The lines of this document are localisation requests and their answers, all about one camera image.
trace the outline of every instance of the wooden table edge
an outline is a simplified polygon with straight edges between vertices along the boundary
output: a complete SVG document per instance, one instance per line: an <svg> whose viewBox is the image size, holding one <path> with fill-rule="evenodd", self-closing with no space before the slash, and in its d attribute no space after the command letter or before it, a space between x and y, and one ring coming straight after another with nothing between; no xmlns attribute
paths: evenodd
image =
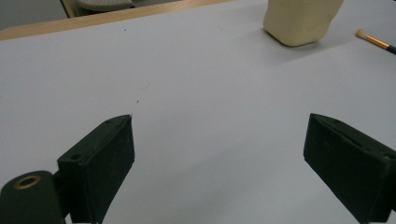
<svg viewBox="0 0 396 224"><path fill-rule="evenodd" d="M99 25L114 21L124 21L146 17L171 11L179 11L192 7L214 5L233 0L183 0L148 7L137 7L114 12L107 12L91 16L76 17L59 21L47 21L22 26L9 27L0 30L0 40L21 38L32 35L44 35L81 27Z"/></svg>

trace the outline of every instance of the paintbrush handle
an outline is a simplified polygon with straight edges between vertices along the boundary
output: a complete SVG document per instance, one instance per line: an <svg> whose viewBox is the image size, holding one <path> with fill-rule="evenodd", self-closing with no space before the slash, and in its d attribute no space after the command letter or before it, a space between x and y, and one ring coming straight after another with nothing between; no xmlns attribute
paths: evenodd
<svg viewBox="0 0 396 224"><path fill-rule="evenodd" d="M396 48L393 47L392 45L389 45L389 47L386 48L387 51L396 54Z"/></svg>

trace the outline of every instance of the screw hole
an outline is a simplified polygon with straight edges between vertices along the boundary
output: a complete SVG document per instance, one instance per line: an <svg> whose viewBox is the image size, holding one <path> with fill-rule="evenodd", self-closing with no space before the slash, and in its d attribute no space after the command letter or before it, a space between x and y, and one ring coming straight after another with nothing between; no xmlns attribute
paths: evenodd
<svg viewBox="0 0 396 224"><path fill-rule="evenodd" d="M15 189L28 189L32 186L34 186L35 184L38 183L38 181L41 180L41 176L39 175L29 175L26 176L20 180L18 180L15 185L14 188Z"/></svg>
<svg viewBox="0 0 396 224"><path fill-rule="evenodd" d="M70 157L70 159L72 159L73 161L78 160L79 158L81 158L80 154L74 154L73 156Z"/></svg>

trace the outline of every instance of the white tabletop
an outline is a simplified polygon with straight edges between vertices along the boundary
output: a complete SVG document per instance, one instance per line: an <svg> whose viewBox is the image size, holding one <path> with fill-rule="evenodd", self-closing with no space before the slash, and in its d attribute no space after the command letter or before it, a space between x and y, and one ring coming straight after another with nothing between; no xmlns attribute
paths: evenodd
<svg viewBox="0 0 396 224"><path fill-rule="evenodd" d="M318 43L262 29L265 0L0 41L0 185L133 114L105 223L357 223L304 161L310 113L396 149L396 3L346 0ZM389 220L394 223L395 217Z"/></svg>

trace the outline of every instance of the beige object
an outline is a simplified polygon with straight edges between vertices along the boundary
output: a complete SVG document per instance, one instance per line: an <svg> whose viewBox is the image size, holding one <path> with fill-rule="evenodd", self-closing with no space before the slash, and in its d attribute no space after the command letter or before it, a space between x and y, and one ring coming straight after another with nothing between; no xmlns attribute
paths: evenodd
<svg viewBox="0 0 396 224"><path fill-rule="evenodd" d="M320 40L344 0L268 0L264 29L295 47Z"/></svg>

